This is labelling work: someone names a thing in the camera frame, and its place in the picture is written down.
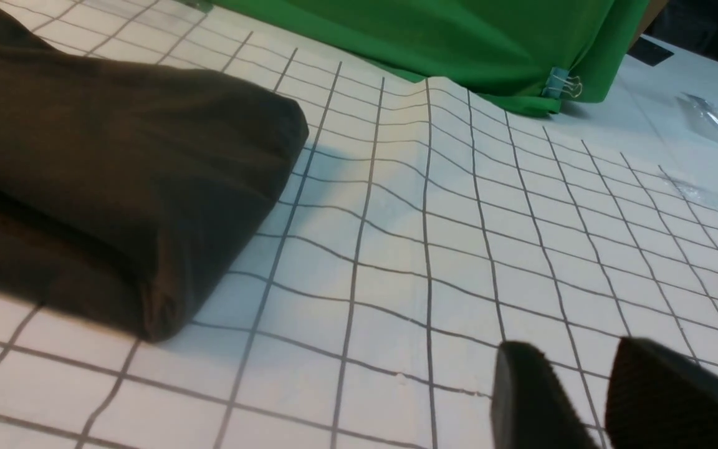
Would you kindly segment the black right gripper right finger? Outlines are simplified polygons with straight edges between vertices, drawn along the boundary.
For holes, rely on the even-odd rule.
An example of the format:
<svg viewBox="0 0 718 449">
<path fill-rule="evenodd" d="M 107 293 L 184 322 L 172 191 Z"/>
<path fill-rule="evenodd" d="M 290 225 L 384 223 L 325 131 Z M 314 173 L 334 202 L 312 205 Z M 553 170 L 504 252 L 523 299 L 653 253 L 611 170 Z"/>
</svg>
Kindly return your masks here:
<svg viewBox="0 0 718 449">
<path fill-rule="evenodd" d="M 606 431 L 615 448 L 718 448 L 718 376 L 651 339 L 621 338 Z"/>
</svg>

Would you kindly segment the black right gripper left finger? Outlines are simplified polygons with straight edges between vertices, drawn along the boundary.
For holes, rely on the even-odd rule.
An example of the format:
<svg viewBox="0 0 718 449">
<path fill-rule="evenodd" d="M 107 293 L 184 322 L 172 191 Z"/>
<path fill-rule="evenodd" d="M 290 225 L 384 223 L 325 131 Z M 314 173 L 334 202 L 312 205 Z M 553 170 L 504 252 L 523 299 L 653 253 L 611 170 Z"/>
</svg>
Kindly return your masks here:
<svg viewBox="0 0 718 449">
<path fill-rule="evenodd" d="M 490 408 L 495 448 L 598 448 L 544 354 L 502 343 Z"/>
</svg>

